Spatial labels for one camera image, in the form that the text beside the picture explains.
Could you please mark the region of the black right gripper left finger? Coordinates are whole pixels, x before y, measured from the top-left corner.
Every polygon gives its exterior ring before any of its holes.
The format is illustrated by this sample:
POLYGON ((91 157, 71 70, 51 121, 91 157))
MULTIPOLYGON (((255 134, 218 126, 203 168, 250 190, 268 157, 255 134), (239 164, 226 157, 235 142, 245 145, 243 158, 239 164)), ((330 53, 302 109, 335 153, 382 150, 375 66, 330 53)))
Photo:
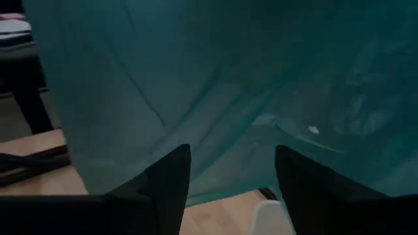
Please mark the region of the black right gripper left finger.
POLYGON ((143 173, 111 190, 110 235, 179 235, 191 172, 190 145, 181 144, 143 173))

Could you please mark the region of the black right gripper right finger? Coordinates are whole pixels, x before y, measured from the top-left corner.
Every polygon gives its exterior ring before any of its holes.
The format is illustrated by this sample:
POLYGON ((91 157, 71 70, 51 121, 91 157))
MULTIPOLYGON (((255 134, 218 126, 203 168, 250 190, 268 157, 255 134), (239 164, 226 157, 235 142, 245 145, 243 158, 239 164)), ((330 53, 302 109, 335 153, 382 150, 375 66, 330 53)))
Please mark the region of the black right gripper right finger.
POLYGON ((276 146, 275 168, 296 235, 364 235, 372 216, 362 203, 388 199, 284 145, 276 146))

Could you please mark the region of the white plastic trash bin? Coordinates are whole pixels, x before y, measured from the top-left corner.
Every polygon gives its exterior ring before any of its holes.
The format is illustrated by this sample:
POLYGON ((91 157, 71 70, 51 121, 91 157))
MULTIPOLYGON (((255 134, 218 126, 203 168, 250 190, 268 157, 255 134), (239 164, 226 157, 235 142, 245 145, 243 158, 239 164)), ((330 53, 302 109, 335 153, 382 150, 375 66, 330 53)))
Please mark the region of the white plastic trash bin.
POLYGON ((249 235, 295 235, 280 201, 264 200, 257 206, 249 235))

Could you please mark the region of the teal trash bag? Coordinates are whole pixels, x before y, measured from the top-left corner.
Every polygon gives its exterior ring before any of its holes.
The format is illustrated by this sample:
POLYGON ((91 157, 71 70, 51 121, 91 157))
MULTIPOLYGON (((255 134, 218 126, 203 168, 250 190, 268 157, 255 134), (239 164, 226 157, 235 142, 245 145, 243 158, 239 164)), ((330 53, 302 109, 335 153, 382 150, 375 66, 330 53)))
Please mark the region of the teal trash bag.
POLYGON ((418 194, 418 0, 22 0, 73 166, 109 192, 180 144, 189 205, 285 145, 418 194))

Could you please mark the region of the dark grey desk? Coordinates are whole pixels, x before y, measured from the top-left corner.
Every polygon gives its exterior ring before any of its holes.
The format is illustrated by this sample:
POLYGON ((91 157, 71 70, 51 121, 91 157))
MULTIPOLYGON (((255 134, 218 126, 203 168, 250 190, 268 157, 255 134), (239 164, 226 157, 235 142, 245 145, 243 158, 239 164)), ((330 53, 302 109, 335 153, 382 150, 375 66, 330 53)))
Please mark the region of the dark grey desk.
POLYGON ((32 134, 54 129, 40 95, 46 82, 34 42, 0 46, 0 79, 13 94, 32 134))

